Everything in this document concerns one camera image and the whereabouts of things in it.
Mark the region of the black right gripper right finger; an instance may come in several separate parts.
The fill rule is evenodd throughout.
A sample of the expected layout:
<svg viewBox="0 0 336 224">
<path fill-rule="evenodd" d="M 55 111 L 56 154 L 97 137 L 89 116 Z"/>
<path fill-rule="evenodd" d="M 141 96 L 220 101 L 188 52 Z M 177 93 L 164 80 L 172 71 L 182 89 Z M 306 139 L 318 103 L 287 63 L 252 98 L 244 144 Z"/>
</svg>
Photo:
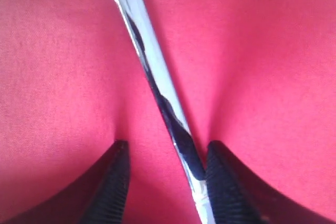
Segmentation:
<svg viewBox="0 0 336 224">
<path fill-rule="evenodd" d="M 272 188 L 220 141 L 207 147 L 206 184 L 216 223 L 332 223 Z"/>
</svg>

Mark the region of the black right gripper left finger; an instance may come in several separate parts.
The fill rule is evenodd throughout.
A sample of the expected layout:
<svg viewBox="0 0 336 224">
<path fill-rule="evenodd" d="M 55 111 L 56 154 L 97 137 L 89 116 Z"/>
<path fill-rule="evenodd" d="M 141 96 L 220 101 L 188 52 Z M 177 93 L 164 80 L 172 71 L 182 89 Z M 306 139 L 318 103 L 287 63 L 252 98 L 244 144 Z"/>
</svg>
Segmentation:
<svg viewBox="0 0 336 224">
<path fill-rule="evenodd" d="M 129 183 L 129 145 L 117 140 L 68 187 L 7 223 L 121 223 Z"/>
</svg>

